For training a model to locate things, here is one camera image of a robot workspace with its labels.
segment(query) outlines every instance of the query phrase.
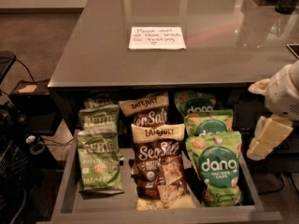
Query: brown chip bag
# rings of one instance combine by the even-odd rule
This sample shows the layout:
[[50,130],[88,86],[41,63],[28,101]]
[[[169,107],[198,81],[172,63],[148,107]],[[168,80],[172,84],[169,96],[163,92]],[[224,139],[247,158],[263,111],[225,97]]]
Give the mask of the brown chip bag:
[[132,124],[138,169],[137,210],[195,208],[181,154],[184,130],[184,124],[156,128]]
[[133,117],[133,124],[141,127],[157,127],[168,120],[168,92],[151,93],[141,99],[120,101],[126,117]]

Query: gray floor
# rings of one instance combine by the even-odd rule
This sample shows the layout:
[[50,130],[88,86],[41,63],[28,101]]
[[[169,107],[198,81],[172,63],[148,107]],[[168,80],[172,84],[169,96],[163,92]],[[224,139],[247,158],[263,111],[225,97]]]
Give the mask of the gray floor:
[[[13,51],[17,58],[28,66],[36,80],[50,78],[78,17],[79,14],[0,14],[0,50]],[[22,66],[15,63],[1,84],[1,90],[10,93],[22,79],[30,80],[30,77]],[[3,94],[0,96],[0,104],[5,101],[7,97]],[[62,144],[70,138],[72,136],[63,122],[57,133],[51,137]],[[49,150],[57,161],[66,160],[68,146],[49,146]],[[299,187],[299,174],[293,176]],[[60,177],[59,172],[55,175],[46,172],[41,185],[31,191],[31,206],[37,219],[50,219]],[[258,191],[265,192],[281,187],[280,181],[271,172],[253,172],[252,177]],[[265,210],[279,211],[283,216],[283,221],[272,223],[298,223],[299,195],[287,176],[284,175],[283,180],[283,190],[260,196],[263,206]]]

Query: table top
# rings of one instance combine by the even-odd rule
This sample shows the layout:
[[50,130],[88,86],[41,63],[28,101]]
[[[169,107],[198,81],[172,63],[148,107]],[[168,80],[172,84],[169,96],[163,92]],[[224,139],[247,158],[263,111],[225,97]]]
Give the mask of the table top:
[[[133,26],[181,27],[186,49],[129,49]],[[299,12],[252,0],[89,0],[50,80],[60,88],[231,86],[296,58]]]

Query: gray table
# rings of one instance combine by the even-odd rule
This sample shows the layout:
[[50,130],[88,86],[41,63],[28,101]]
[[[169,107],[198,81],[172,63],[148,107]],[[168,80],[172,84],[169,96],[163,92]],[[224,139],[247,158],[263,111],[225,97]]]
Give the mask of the gray table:
[[[129,50],[132,26],[180,26],[186,50]],[[49,88],[73,132],[73,91],[244,86],[295,62],[298,34],[298,10],[252,0],[89,0]]]
[[[186,50],[129,50],[132,26],[180,26]],[[296,61],[286,45],[298,42],[298,35],[297,10],[281,15],[273,7],[258,7],[252,0],[89,0],[49,88],[72,133],[82,97],[88,91],[224,88],[232,90],[234,100],[237,92],[233,90],[245,89]],[[148,223],[159,219],[164,223],[258,223],[281,219],[278,212],[264,211],[243,158],[240,165],[253,204],[154,213],[137,212],[132,204],[115,211],[105,208],[101,200],[84,199],[75,181],[76,162],[74,142],[53,223]],[[132,191],[132,180],[127,181],[124,185]]]

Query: brand logo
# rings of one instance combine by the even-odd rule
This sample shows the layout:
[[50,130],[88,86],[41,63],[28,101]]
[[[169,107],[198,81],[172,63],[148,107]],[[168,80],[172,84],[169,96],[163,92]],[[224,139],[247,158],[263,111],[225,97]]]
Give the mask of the brand logo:
[[89,124],[100,124],[100,123],[116,122],[116,121],[117,121],[116,115],[108,114],[107,112],[101,112],[96,116],[85,117],[85,123],[89,123]]
[[204,180],[215,188],[230,188],[238,178],[238,160],[234,152],[224,146],[206,148],[199,157],[198,169]]
[[142,100],[136,104],[131,104],[132,109],[140,108],[140,107],[148,107],[151,106],[152,104],[157,103],[157,97],[152,97],[149,99]]
[[164,156],[175,156],[179,151],[179,143],[162,142],[161,147],[150,148],[142,146],[139,149],[139,159],[145,161],[147,159],[159,159]]
[[196,129],[196,135],[207,135],[209,133],[227,132],[225,123],[217,119],[209,119],[203,121]]
[[148,126],[148,125],[155,125],[155,124],[164,124],[167,122],[167,112],[164,108],[160,111],[151,110],[147,117],[135,118],[134,123],[137,126]]
[[147,137],[154,136],[154,135],[163,136],[163,135],[172,135],[172,134],[175,134],[175,129],[173,128],[170,129],[157,128],[157,129],[145,130],[145,135]]
[[83,147],[88,153],[107,153],[115,151],[112,140],[103,140],[102,142],[85,143]]
[[103,105],[110,104],[111,100],[106,96],[100,96],[100,97],[91,98],[88,103],[91,108],[98,108]]
[[193,99],[185,105],[185,114],[195,112],[210,112],[213,110],[213,104],[209,100]]

